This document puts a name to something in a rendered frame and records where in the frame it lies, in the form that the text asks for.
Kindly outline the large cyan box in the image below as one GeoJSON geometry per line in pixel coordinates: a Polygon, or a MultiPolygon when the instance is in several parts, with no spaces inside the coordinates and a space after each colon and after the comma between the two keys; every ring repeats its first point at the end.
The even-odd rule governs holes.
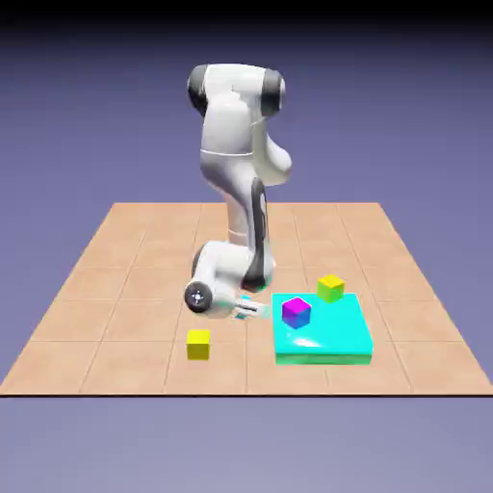
{"type": "Polygon", "coordinates": [[[313,293],[272,295],[272,333],[279,365],[364,365],[372,360],[374,342],[359,299],[346,293],[328,303],[313,293]],[[311,307],[310,320],[294,328],[282,319],[283,305],[294,298],[311,307]]]}

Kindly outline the small yellow cube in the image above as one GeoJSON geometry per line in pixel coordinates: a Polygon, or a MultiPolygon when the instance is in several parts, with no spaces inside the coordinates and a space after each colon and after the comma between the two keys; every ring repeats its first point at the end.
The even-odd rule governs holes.
{"type": "Polygon", "coordinates": [[[211,333],[208,329],[190,329],[187,334],[187,357],[189,360],[208,360],[211,333]]]}
{"type": "Polygon", "coordinates": [[[341,299],[345,293],[345,281],[334,274],[328,274],[317,280],[316,294],[327,303],[341,299]]]}

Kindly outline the small magenta cube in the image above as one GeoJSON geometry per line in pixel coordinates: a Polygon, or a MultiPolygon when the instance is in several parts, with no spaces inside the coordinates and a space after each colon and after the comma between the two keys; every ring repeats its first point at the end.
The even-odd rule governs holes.
{"type": "Polygon", "coordinates": [[[296,297],[282,302],[282,321],[293,329],[310,323],[311,305],[303,298],[296,297]]]}

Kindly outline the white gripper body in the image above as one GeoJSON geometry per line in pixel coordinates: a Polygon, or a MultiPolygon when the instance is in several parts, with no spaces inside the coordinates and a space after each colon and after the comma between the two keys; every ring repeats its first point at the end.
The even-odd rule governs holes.
{"type": "Polygon", "coordinates": [[[254,301],[245,296],[235,299],[234,310],[235,317],[239,319],[246,319],[248,317],[267,319],[271,314],[271,308],[267,304],[254,301]]]}

